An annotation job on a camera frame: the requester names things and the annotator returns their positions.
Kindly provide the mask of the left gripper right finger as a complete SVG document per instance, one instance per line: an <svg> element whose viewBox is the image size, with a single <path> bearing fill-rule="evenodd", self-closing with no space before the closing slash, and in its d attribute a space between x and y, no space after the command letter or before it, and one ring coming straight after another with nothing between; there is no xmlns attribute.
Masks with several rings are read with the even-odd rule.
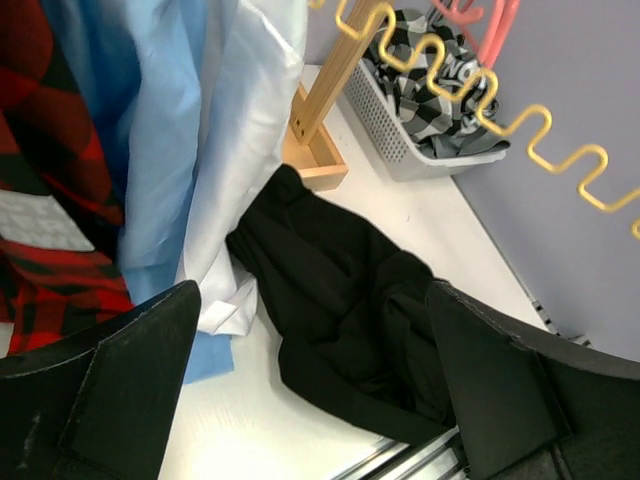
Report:
<svg viewBox="0 0 640 480"><path fill-rule="evenodd" d="M425 300L473 479L636 479L639 365L445 281Z"/></svg>

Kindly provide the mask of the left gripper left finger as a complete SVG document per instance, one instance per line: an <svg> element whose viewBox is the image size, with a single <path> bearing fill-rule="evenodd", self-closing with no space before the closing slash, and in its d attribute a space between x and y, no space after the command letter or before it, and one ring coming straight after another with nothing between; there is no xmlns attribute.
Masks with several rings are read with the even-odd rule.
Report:
<svg viewBox="0 0 640 480"><path fill-rule="evenodd" d="M155 479L201 308L183 281L1 361L4 479Z"/></svg>

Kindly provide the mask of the pink hanger of grey shirt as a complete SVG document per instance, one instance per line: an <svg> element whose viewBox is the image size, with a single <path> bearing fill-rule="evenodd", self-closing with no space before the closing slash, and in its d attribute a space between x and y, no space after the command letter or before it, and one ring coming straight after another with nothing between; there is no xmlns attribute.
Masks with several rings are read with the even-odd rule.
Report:
<svg viewBox="0 0 640 480"><path fill-rule="evenodd" d="M479 22L483 18L483 7L474 7L473 1L453 0L449 6L439 0L432 0L431 3L445 19L460 28L463 35L476 50L476 58L479 63L484 67L492 68L515 21L520 1L495 0L493 2L486 32L480 43L473 38L468 26Z"/></svg>

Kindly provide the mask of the wooden hanger of black shirt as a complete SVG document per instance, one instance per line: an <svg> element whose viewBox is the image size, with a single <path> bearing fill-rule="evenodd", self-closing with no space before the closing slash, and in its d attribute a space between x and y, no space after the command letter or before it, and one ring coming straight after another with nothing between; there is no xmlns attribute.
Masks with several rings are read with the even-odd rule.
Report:
<svg viewBox="0 0 640 480"><path fill-rule="evenodd" d="M576 186L577 194L585 202L598 211L605 214L613 214L639 198L638 188L632 189L631 191L623 194L619 199L612 202L604 202L589 191L589 186L604 174L609 166L608 153L606 149L600 145L585 144L577 148L567 156L566 159L559 163L552 163L544 159L536 151L536 147L551 132L553 125L552 114L546 106L541 104L531 104L527 106L510 124L505 127L496 124L486 117L485 110L489 103L494 100L499 90L499 79L492 69L487 67L479 68L473 72L473 74L456 93L451 93L439 86L436 83L435 78L446 58L446 46L438 35L431 33L423 35L423 37L418 41L417 47L412 50L411 55L406 61L400 60L391 55L388 52L388 44L397 27L395 11L394 8L386 1L376 1L376 3L377 5L373 10L374 18L387 25L387 28L378 44L378 54L383 62L387 63L397 71L405 72L414 67L424 50L429 48L434 49L435 59L429 64L426 74L426 86L431 93L436 96L444 97L453 103L459 103L464 99L471 87L475 86L477 83L485 83L486 91L484 96L481 97L477 103L475 117L479 124L487 131L497 136L508 137L515 133L526 120L531 117L538 116L541 118L541 126L526 144L526 155L533 163L551 174L560 175L565 173L583 157L595 156L598 159L598 163L586 174L586 176L584 176L584 178L578 181ZM346 1L340 1L336 6L336 12L334 14L336 28L339 29L341 33L346 33L354 39L361 39L364 37L365 33L363 31L356 31L349 27L343 19L343 14L347 5L348 3Z"/></svg>

